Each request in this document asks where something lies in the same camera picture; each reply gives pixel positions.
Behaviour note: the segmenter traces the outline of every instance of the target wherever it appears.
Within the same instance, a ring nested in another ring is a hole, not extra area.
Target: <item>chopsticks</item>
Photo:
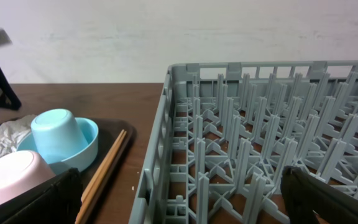
[[[121,146],[122,141],[125,139],[125,135],[127,132],[122,130],[121,133],[118,135],[116,141],[111,146],[109,152],[107,153],[106,157],[103,159],[102,163],[99,165],[98,170],[94,173],[91,181],[86,186],[84,192],[82,193],[81,201],[82,206],[80,211],[77,214],[77,218],[75,220],[75,224],[81,223],[82,218],[84,217],[85,212],[87,211],[92,198],[94,197],[97,189],[99,188],[104,176],[106,176],[106,172],[109,169],[111,163],[113,162],[118,149]]]

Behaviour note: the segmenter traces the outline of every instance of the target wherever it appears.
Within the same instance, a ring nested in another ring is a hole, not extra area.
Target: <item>tray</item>
[[[98,169],[100,163],[104,159],[107,152],[110,150],[112,144],[114,143],[115,139],[118,137],[121,130],[125,129],[127,131],[125,140],[123,140],[121,147],[116,155],[115,160],[112,162],[109,170],[106,173],[105,179],[103,179],[101,183],[101,187],[96,192],[92,202],[89,205],[88,212],[85,213],[83,218],[83,223],[86,223],[88,219],[92,219],[93,213],[97,212],[97,204],[98,199],[100,198],[105,186],[112,180],[111,176],[115,174],[116,170],[119,169],[120,162],[122,158],[124,158],[126,149],[130,148],[131,144],[134,142],[136,138],[136,130],[135,128],[130,125],[128,122],[120,120],[120,119],[99,119],[99,118],[90,118],[93,120],[99,127],[99,149],[98,155],[93,163],[81,173],[81,179],[83,184],[83,189],[88,185],[89,181],[91,180],[93,174]]]
[[[172,65],[130,223],[289,223],[289,165],[358,200],[358,60]]]

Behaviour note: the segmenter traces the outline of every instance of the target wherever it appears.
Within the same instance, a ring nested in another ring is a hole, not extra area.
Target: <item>wall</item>
[[[0,0],[11,83],[163,82],[182,62],[358,59],[358,1]]]

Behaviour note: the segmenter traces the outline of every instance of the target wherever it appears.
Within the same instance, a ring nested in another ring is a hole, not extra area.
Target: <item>plastic dish rack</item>
[[[289,223],[288,165],[358,199],[358,61],[172,65],[130,223]]]

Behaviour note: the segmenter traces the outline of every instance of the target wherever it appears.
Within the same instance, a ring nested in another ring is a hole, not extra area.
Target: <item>table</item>
[[[78,117],[116,118],[131,123],[137,130],[137,139],[128,149],[114,183],[106,187],[106,198],[100,199],[102,205],[94,220],[100,224],[128,223],[162,85],[13,84],[22,108],[0,110],[0,123],[54,108],[68,109]]]

